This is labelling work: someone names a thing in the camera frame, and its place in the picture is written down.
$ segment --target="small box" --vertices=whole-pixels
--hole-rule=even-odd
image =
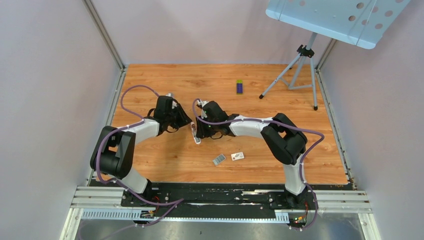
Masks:
[[[236,160],[239,160],[239,159],[244,159],[244,158],[245,158],[245,155],[243,154],[242,151],[231,154],[231,159],[233,161],[236,161]]]
[[[237,80],[235,82],[237,94],[243,94],[243,80]]]
[[[212,162],[213,164],[215,164],[215,166],[218,166],[218,164],[222,163],[224,160],[225,160],[225,156],[223,154],[220,154]]]

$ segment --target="tripod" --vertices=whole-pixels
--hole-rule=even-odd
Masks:
[[[318,104],[317,104],[317,90],[315,88],[315,69],[314,69],[314,59],[312,58],[314,56],[314,51],[312,51],[311,47],[312,44],[314,44],[315,38],[317,37],[317,33],[313,32],[310,36],[309,42],[306,46],[300,45],[300,47],[297,49],[298,55],[291,61],[291,63],[278,75],[278,77],[269,85],[269,87],[259,96],[260,99],[264,98],[265,94],[278,82],[278,80],[282,80],[283,83],[285,83],[288,86],[289,90],[294,89],[304,89],[312,87],[313,92],[313,109],[316,111],[318,110]],[[309,85],[303,85],[303,86],[293,86],[295,85],[296,79],[299,76],[299,73],[301,72],[301,69],[305,63],[306,58],[309,58],[310,61],[310,75],[312,78],[312,84]],[[299,61],[299,64],[297,65],[296,72],[294,73],[293,79],[290,83],[286,82],[282,77],[283,75],[290,69],[293,68],[293,66]]]

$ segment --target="wooden floor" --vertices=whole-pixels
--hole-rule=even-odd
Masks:
[[[313,110],[311,88],[287,90],[278,82],[263,98],[258,96],[285,68],[279,64],[132,64],[129,66],[122,91],[143,84],[160,95],[174,93],[195,122],[192,102],[195,98],[216,101],[227,114],[266,118],[286,114],[299,128],[325,134],[305,159],[305,176],[313,184],[346,184],[323,98],[317,84],[318,111]],[[294,69],[285,79],[291,80]],[[309,66],[302,69],[296,85],[310,84]],[[243,80],[243,95],[236,94],[236,80]],[[156,105],[156,96],[145,88],[131,90],[124,105],[143,116]],[[139,119],[117,106],[113,126],[125,126]],[[306,133],[307,147],[319,137]],[[232,161],[231,154],[244,152],[245,159]],[[218,166],[212,160],[219,154],[227,159]],[[133,166],[155,182],[208,183],[284,183],[283,166],[263,139],[224,136],[203,139],[195,144],[189,126],[175,133],[163,133],[143,141],[135,148]]]

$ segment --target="perforated metal sheet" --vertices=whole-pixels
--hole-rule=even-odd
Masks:
[[[373,49],[410,0],[270,0],[273,19]]]

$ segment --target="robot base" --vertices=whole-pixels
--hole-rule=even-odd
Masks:
[[[314,209],[314,200],[312,194],[308,193],[308,188],[299,195],[294,195],[288,191],[284,192],[268,192],[269,208],[271,209],[296,209],[304,210],[305,202],[308,204],[309,209]]]
[[[153,197],[152,182],[149,179],[147,179],[147,186],[146,186],[144,192],[140,193],[139,196],[142,197],[143,199],[148,200],[148,201],[152,201],[152,197]],[[121,206],[139,207],[139,206],[147,206],[147,205],[149,205],[149,204],[140,201],[131,192],[123,191]]]

